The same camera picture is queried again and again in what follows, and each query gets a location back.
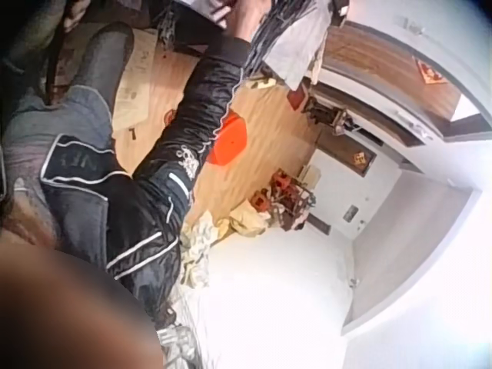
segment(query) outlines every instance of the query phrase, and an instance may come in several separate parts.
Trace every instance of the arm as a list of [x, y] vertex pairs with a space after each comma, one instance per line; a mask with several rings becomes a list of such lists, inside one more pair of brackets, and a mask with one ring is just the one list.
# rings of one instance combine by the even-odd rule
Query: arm
[[271, 0], [239, 0], [228, 16], [226, 35], [210, 45], [193, 71], [176, 119], [137, 168], [134, 179], [153, 194], [177, 201], [180, 222], [191, 191], [221, 130], [239, 87], [250, 42]]

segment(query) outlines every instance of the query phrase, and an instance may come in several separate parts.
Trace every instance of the blurred skin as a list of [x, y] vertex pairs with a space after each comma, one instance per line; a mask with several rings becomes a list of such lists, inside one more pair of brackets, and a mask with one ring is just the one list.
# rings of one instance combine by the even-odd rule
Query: blurred skin
[[[63, 21], [66, 32], [89, 3], [73, 4]], [[250, 42], [270, 6], [270, 0], [240, 0], [228, 15], [228, 34]], [[23, 218], [17, 221], [28, 227]], [[144, 324], [96, 292], [66, 255], [40, 244], [42, 238], [30, 242], [0, 231], [0, 337], [19, 349], [11, 356], [50, 369], [163, 368], [150, 319]]]
[[76, 0], [71, 4], [63, 20], [63, 29], [66, 33], [77, 27], [90, 4], [91, 0]]

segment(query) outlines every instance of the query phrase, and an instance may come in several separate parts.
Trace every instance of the white stripe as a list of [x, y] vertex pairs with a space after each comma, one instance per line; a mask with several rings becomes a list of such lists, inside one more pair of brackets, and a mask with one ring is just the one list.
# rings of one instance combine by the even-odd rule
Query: white stripe
[[86, 185], [96, 185], [97, 183], [102, 183], [104, 181], [106, 181], [108, 178], [112, 177], [113, 175], [124, 175], [126, 177], [130, 177], [130, 175], [126, 172], [126, 171], [112, 171], [111, 173], [109, 173], [108, 175], [104, 176], [103, 178], [101, 179], [95, 179], [94, 181], [87, 181], [86, 179], [84, 178], [80, 178], [80, 177], [69, 177], [69, 178], [66, 178], [66, 177], [54, 177], [54, 178], [50, 178], [49, 181], [76, 181], [76, 182], [81, 182], [81, 183], [85, 183]]
[[104, 197], [102, 194], [98, 194], [97, 192], [88, 190], [87, 188], [82, 188], [82, 187], [77, 187], [77, 186], [71, 186], [69, 184], [62, 184], [62, 183], [51, 182], [51, 181], [47, 181], [45, 179], [42, 179], [42, 182], [43, 183], [46, 183], [47, 185], [53, 186], [53, 187], [70, 188], [72, 190], [79, 190], [79, 191], [82, 191], [82, 192], [87, 192], [88, 194], [95, 194], [96, 196], [99, 196], [100, 198], [102, 198], [104, 201], [108, 202], [108, 199], [106, 197]]
[[56, 144], [58, 143], [58, 140], [60, 139], [60, 137], [62, 136], [63, 134], [60, 134], [58, 136], [56, 136], [55, 140], [53, 141], [53, 145], [52, 147], [49, 149], [49, 152], [48, 152], [48, 155], [46, 156], [46, 159], [45, 159], [45, 162], [43, 163], [43, 166], [41, 167], [41, 174], [40, 174], [40, 178], [41, 180], [46, 180], [48, 181], [48, 179], [45, 178], [45, 172], [46, 172], [46, 168], [48, 167], [48, 162], [50, 161], [50, 159], [52, 158], [52, 155], [53, 155], [53, 151], [55, 150], [55, 147], [56, 147]]
[[167, 224], [169, 224], [169, 220], [171, 219], [172, 210], [175, 208], [175, 205], [173, 204], [173, 202], [171, 200], [171, 196], [168, 197], [168, 200], [171, 203], [171, 207], [169, 208], [168, 216], [166, 217], [166, 223]]
[[156, 239], [157, 237], [160, 237], [160, 236], [162, 236], [162, 232], [157, 232], [153, 236], [151, 236], [149, 238], [146, 238], [143, 241], [138, 242], [133, 248], [129, 248], [127, 251], [122, 252], [120, 255], [118, 255], [116, 258], [114, 258], [112, 261], [110, 261], [108, 263], [108, 265], [106, 265], [106, 269], [109, 269], [110, 267], [112, 267], [113, 265], [115, 265], [116, 263], [118, 263], [121, 259], [126, 258], [127, 256], [133, 254], [139, 248], [141, 248], [142, 246], [148, 244], [149, 242], [152, 242], [154, 239]]
[[186, 198], [190, 198], [190, 191], [186, 188], [185, 183], [177, 175], [175, 175], [174, 173], [169, 173], [169, 178], [176, 182], [179, 187], [181, 187], [181, 190], [183, 190]]
[[80, 146], [85, 146], [86, 148], [90, 148], [92, 151], [95, 151], [99, 154], [106, 154], [108, 152], [110, 152], [111, 154], [114, 154], [115, 152], [111, 149], [106, 149], [106, 150], [98, 150], [97, 148], [89, 145], [89, 144], [85, 144], [84, 142], [78, 142], [78, 141], [70, 141], [70, 142], [67, 142], [65, 144], [61, 144], [61, 143], [57, 143], [56, 144], [57, 146], [60, 146], [62, 148], [67, 148], [68, 146], [71, 146], [71, 145], [80, 145]]
[[0, 184], [1, 201], [7, 194], [7, 176], [5, 175], [5, 163], [3, 161], [2, 146], [0, 146], [0, 181], [2, 181], [2, 183]]
[[169, 246], [167, 246], [164, 250], [162, 250], [158, 254], [156, 254], [154, 256], [151, 256], [151, 257], [143, 260], [143, 262], [136, 264], [133, 268], [130, 268], [127, 271], [121, 272], [120, 274], [118, 274], [115, 277], [115, 280], [117, 281], [118, 279], [123, 278], [125, 275], [128, 275], [130, 273], [133, 273], [134, 271], [137, 271], [140, 268], [143, 268], [145, 265], [149, 264], [150, 262], [154, 261], [155, 259], [158, 259], [161, 256], [164, 256], [165, 254], [167, 254], [169, 252], [169, 250], [171, 250], [174, 246], [176, 246], [176, 244], [178, 243], [178, 241], [179, 241], [179, 238], [176, 238], [172, 244], [170, 244]]
[[224, 119], [228, 116], [229, 114], [229, 111], [231, 109], [231, 104], [232, 104], [232, 101], [234, 100], [234, 97], [236, 95], [236, 92], [238, 91], [238, 88], [239, 86], [241, 86], [241, 83], [243, 82], [243, 77], [244, 77], [244, 69], [241, 68], [241, 76], [239, 77], [239, 82], [237, 85], [235, 85], [233, 88], [232, 88], [232, 98], [231, 100], [228, 102], [227, 106], [226, 106], [226, 109], [225, 109], [225, 115], [221, 118], [221, 125], [216, 128], [212, 133], [214, 134], [214, 137], [211, 138], [211, 140], [209, 142], [205, 142], [203, 144], [203, 148], [201, 148], [201, 150], [198, 151], [199, 154], [203, 154], [203, 152], [205, 151], [205, 148], [209, 145], [211, 145], [211, 143], [213, 141], [216, 141], [217, 140], [217, 137], [218, 137], [218, 134], [221, 132], [222, 130], [222, 127], [224, 127]]

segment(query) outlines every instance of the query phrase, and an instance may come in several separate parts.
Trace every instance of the jacket logo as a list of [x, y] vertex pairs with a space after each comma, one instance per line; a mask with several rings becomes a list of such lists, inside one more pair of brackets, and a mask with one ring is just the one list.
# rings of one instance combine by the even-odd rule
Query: jacket logo
[[195, 175], [197, 174], [199, 166], [198, 160], [194, 156], [193, 152], [191, 152], [191, 150], [185, 145], [182, 145], [181, 150], [178, 150], [178, 152], [176, 152], [176, 156], [178, 156], [178, 158], [183, 158], [183, 160], [179, 161], [178, 163], [186, 170], [186, 174], [188, 175], [188, 177], [193, 180]]

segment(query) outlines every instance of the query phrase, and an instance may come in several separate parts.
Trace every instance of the red object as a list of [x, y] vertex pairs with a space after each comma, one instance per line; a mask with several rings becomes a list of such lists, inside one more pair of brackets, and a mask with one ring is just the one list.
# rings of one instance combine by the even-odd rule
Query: red object
[[271, 202], [268, 200], [266, 190], [256, 191], [251, 198], [251, 205], [257, 212], [263, 213], [264, 211], [270, 210]]
[[291, 184], [292, 178], [290, 175], [287, 175], [284, 171], [279, 169], [271, 176], [271, 180], [273, 185], [280, 190], [285, 190]]
[[304, 86], [302, 85], [302, 83], [299, 85], [296, 91], [290, 90], [287, 94], [287, 100], [289, 101], [289, 104], [291, 104], [291, 107], [294, 109], [294, 111], [297, 111], [300, 108], [305, 98], [306, 92], [304, 91]]
[[207, 161], [215, 165], [227, 165], [242, 153], [247, 144], [246, 122], [231, 110], [224, 119], [222, 130], [218, 134], [218, 139]]

